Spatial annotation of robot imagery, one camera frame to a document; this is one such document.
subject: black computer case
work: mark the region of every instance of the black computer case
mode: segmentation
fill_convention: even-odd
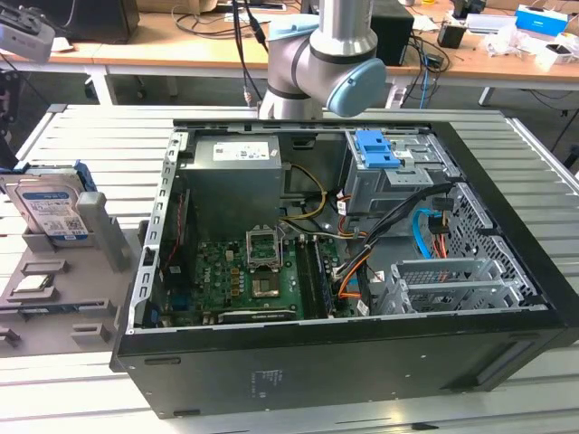
[[[378,35],[376,57],[386,66],[401,66],[414,17],[397,0],[375,0],[372,30]]]
[[[206,121],[214,128],[222,123]],[[316,129],[314,124],[304,122],[301,127]],[[323,128],[334,124],[325,121]],[[453,127],[365,122],[365,127],[372,125],[430,131],[444,144],[462,173],[461,182],[475,192],[493,222],[487,235],[499,234],[540,288],[542,295],[529,296],[527,303],[548,308],[388,321],[361,317],[347,324],[187,328],[176,333],[150,328],[147,333],[119,334],[114,361],[128,372],[159,418],[490,391],[547,349],[577,338],[579,297]],[[269,127],[284,128],[284,122]],[[240,123],[240,128],[248,131],[252,126]],[[143,260],[152,261],[156,253],[150,253]]]
[[[136,0],[6,0],[14,7],[32,7],[44,14],[57,36],[73,41],[127,43],[137,30]]]

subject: blue cable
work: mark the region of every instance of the blue cable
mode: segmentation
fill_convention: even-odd
[[[422,58],[424,60],[424,68],[426,71],[424,72],[424,86],[422,88],[422,98],[420,99],[420,108],[424,106],[424,99],[426,98],[426,90],[428,89],[428,58],[426,54],[422,52]]]
[[[431,211],[428,208],[420,208],[416,210],[413,216],[413,235],[414,239],[416,240],[416,244],[418,244],[418,249],[420,249],[420,252],[425,259],[431,259],[432,258],[431,253],[428,250],[428,247],[426,247],[426,243],[424,242],[424,240],[422,239],[422,235],[420,234],[420,225],[418,224],[418,220],[420,219],[421,214],[427,216],[440,217],[441,213]]]

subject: metal table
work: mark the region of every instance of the metal table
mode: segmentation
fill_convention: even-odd
[[[151,209],[173,119],[228,117],[254,114],[224,107],[53,107],[18,156],[44,164],[81,159],[109,198],[109,213],[123,227],[135,227]],[[362,115],[377,117],[450,121],[579,291],[579,183],[517,120],[474,110],[375,109]],[[3,288],[24,251],[24,222],[5,196],[0,196],[0,217]],[[579,427],[579,344],[541,355],[493,392],[182,420],[158,420],[128,376],[109,370],[109,357],[0,360],[0,430],[378,433],[427,423],[443,433],[547,433]]]

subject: open computer tower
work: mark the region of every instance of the open computer tower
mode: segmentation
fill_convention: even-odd
[[[181,121],[120,363],[160,418],[489,391],[579,299],[448,123]]]

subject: floor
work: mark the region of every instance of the floor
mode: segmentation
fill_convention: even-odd
[[[84,95],[85,76],[75,74],[40,73],[30,76],[31,83],[51,103],[93,104]],[[172,100],[168,96],[166,81],[161,77],[144,77],[147,98],[137,97],[137,82],[130,76],[117,76],[114,80],[119,104],[179,104],[179,105],[244,105],[241,80],[213,78],[178,78],[179,96]],[[265,80],[258,80],[258,87],[265,92]],[[432,96],[429,109],[483,109],[478,105],[480,88],[440,87]],[[540,97],[548,104],[559,109],[569,109],[569,115],[579,108],[579,92],[560,99],[566,92],[543,92],[550,98]],[[416,89],[413,96],[420,97]],[[418,99],[408,99],[407,108],[417,108]],[[569,118],[561,116],[561,110],[548,108],[541,104],[528,91],[497,90],[489,109],[501,110],[508,117],[519,118],[527,128],[550,147],[556,140]],[[18,149],[30,134],[46,110],[45,104],[26,86],[20,100],[18,120],[11,127],[13,135],[11,146]],[[564,159],[569,148],[579,137],[579,118],[567,130],[555,154]]]

